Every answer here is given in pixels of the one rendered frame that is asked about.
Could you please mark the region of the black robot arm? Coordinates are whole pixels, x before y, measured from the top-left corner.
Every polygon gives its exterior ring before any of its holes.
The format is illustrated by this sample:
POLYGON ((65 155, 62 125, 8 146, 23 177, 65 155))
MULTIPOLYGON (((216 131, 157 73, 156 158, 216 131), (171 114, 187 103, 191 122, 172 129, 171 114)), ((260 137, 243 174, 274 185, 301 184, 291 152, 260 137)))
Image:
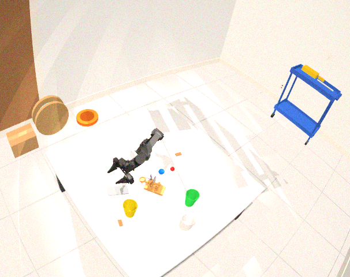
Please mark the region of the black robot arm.
MULTIPOLYGON (((149 139, 146 138, 142 141, 140 147, 135 151, 137 153, 137 156, 131 159, 134 162, 136 168, 143 164, 145 161, 149 160, 151 156, 150 153, 152 152, 152 147, 157 141, 162 140, 164 138, 163 135, 164 134, 159 129, 154 128, 150 134, 151 137, 149 139)), ((125 167, 126 171, 132 165, 128 162, 129 160, 125 160, 122 157, 118 160, 118 163, 122 167, 125 167)))

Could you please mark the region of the green plastic cup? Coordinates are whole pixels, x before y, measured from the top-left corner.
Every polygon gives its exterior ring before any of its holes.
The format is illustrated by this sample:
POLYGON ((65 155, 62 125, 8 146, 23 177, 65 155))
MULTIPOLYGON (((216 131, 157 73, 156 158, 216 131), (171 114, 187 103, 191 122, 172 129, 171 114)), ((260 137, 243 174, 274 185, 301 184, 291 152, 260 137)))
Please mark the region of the green plastic cup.
POLYGON ((189 189, 185 193, 185 205, 187 207, 192 207, 197 199, 199 198, 200 193, 195 189, 189 189))

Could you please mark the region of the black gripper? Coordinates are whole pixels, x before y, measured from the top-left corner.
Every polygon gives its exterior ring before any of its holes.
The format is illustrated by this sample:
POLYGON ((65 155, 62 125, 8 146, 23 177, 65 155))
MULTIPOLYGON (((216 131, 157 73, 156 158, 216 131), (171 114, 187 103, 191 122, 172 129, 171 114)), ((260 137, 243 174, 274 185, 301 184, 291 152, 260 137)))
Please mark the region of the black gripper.
POLYGON ((135 171, 136 167, 135 164, 132 160, 129 160, 128 162, 129 164, 132 164, 131 167, 129 169, 127 169, 127 171, 125 170, 125 167, 122 167, 119 163, 118 163, 118 159, 117 158, 113 158, 113 165, 111 166, 111 168, 108 170, 107 173, 110 173, 112 171, 117 170, 117 168, 120 168, 121 171, 125 174, 125 176, 123 176, 123 178, 121 178, 120 180, 118 180, 117 182, 115 182, 115 184, 125 184, 125 183, 130 183, 133 184, 134 183, 134 179, 132 177, 132 175, 129 173, 130 171, 135 171))

